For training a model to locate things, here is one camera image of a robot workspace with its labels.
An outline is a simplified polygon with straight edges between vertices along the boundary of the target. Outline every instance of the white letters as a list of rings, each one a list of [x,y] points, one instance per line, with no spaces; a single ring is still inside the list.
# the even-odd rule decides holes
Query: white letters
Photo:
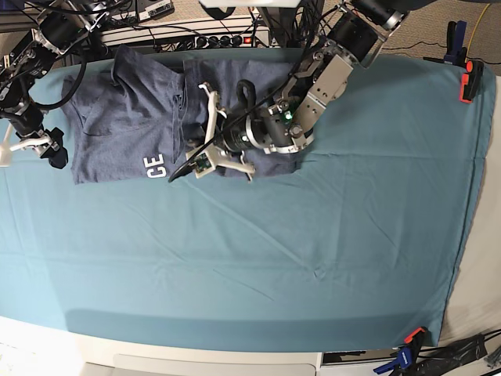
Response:
[[[155,168],[149,168],[164,164],[164,156],[162,154],[158,154],[158,161],[155,158],[151,158],[151,162],[148,161],[148,158],[143,158],[142,161],[144,162],[144,167],[148,168],[146,174],[149,178],[164,178],[167,176],[167,170],[164,166],[157,167],[157,173],[155,173]]]

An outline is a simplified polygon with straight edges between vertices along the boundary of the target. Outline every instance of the teal cloth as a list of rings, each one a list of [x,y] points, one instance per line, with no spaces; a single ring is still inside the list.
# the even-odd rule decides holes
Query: teal cloth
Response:
[[[76,71],[51,72],[33,97],[56,101]],[[194,349],[382,349],[417,326],[436,344],[496,96],[486,70],[474,102],[461,103],[462,72],[395,56],[356,69],[301,169],[251,184],[209,175],[74,186],[69,168],[16,153],[0,170],[0,315]],[[72,155],[62,112],[45,126],[65,131]]]

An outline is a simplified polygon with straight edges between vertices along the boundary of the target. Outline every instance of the black clamp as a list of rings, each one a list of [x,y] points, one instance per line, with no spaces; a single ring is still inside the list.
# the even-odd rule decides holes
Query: black clamp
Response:
[[[482,75],[484,73],[484,63],[477,60],[470,60],[467,63],[467,72],[461,76],[460,101],[465,103],[473,102],[477,94]]]

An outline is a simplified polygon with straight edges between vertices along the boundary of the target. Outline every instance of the clamp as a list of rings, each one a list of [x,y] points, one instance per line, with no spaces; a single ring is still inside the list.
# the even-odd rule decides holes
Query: clamp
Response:
[[[447,25],[447,52],[444,55],[444,63],[464,67],[467,58],[467,48],[463,47],[466,29],[465,21],[450,21]]]
[[[392,354],[392,356],[396,356],[395,359],[390,363],[375,368],[374,372],[383,374],[392,371],[389,376],[399,376],[413,371],[427,332],[428,330],[425,327],[418,327],[405,338],[405,345]]]
[[[477,60],[469,60],[466,68],[467,72],[461,76],[460,101],[471,103],[480,87],[484,73],[484,63]]]
[[[208,111],[209,111],[209,119],[207,122],[207,131],[205,133],[205,144],[210,142],[214,137],[218,114],[227,117],[226,111],[224,108],[219,106],[219,93],[215,90],[212,90],[212,87],[204,82],[203,84],[198,85],[200,89],[203,89],[209,98],[208,101]],[[201,147],[201,145],[188,153],[186,153],[186,159],[189,159],[192,155],[194,155]],[[193,170],[195,171],[195,176],[197,179],[205,176],[206,174],[213,172],[218,166],[231,168],[240,172],[243,172],[247,175],[249,180],[252,180],[252,176],[255,172],[254,166],[250,163],[245,163],[244,161],[244,153],[240,155],[240,162],[231,161],[231,155],[229,155],[225,150],[211,144],[202,151],[193,162]]]

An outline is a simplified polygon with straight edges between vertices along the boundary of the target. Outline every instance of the gray t-shirt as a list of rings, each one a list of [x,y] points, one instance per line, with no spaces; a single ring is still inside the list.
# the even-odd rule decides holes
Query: gray t-shirt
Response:
[[[75,133],[71,171],[74,182],[98,183],[138,177],[170,176],[185,160],[186,140],[207,121],[207,96],[198,85],[211,83],[222,104],[236,103],[236,83],[254,82],[258,98],[287,76],[286,63],[234,60],[190,60],[179,74],[161,63],[121,46],[111,72],[85,77],[71,101],[63,106]],[[73,78],[66,78],[63,95]],[[291,173],[297,156],[265,155],[251,150],[257,176]],[[224,176],[241,176],[224,168]]]

